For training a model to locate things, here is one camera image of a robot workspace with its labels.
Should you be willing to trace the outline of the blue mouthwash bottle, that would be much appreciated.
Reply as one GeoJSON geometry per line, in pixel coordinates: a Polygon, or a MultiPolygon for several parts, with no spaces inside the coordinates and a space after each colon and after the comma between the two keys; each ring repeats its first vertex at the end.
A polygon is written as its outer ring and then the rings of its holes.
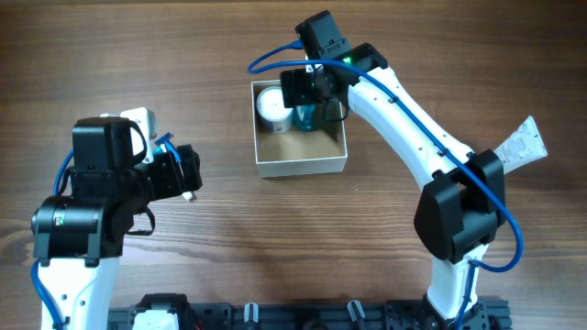
{"type": "Polygon", "coordinates": [[[314,104],[297,105],[293,110],[293,118],[299,130],[304,132],[314,131],[315,120],[314,114],[316,106],[314,104]]]}

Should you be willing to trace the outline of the blue disposable razor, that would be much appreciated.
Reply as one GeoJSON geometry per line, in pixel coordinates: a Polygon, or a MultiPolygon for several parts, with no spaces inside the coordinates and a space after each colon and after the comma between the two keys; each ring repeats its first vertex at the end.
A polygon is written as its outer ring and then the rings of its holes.
{"type": "Polygon", "coordinates": [[[174,156],[175,160],[178,163],[182,163],[181,156],[178,152],[178,149],[171,143],[171,139],[173,138],[173,134],[171,132],[167,132],[162,135],[160,138],[155,140],[155,145],[157,149],[161,151],[167,152],[170,151],[174,156]]]}

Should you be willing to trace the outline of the cotton swab tub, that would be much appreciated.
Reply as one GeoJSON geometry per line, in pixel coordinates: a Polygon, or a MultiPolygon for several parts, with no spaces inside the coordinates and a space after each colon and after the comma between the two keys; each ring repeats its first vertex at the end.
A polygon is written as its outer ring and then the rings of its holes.
{"type": "Polygon", "coordinates": [[[256,108],[261,126],[269,133],[282,133],[293,124],[291,107],[286,107],[282,98],[282,88],[273,86],[260,92],[256,108]]]}

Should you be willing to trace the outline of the white lotion tube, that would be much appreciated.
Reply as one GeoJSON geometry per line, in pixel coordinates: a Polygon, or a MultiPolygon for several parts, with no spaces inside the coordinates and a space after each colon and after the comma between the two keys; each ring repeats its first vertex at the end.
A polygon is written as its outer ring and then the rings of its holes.
{"type": "Polygon", "coordinates": [[[536,122],[531,115],[494,150],[494,153],[503,163],[504,174],[548,155],[536,122]]]}

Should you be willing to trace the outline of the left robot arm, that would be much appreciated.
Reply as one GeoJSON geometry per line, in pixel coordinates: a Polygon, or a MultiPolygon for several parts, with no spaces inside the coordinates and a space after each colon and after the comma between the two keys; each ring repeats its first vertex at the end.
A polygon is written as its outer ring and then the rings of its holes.
{"type": "Polygon", "coordinates": [[[155,218],[154,201],[199,190],[199,155],[189,145],[134,152],[138,123],[120,116],[80,119],[72,129],[73,165],[35,211],[31,269],[44,329],[105,329],[124,238],[135,215],[155,218]]]}

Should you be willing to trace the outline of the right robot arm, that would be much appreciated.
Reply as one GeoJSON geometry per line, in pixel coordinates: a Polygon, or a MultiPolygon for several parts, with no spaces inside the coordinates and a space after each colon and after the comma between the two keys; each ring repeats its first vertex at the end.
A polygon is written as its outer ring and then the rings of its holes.
{"type": "Polygon", "coordinates": [[[502,162],[493,151],[477,153],[447,133],[377,49],[369,43],[350,46],[329,11],[294,30],[292,46],[306,58],[281,74],[285,104],[339,101],[400,157],[421,191],[414,227],[433,260],[422,323],[470,328],[481,311],[475,286],[483,255],[508,219],[502,162]]]}

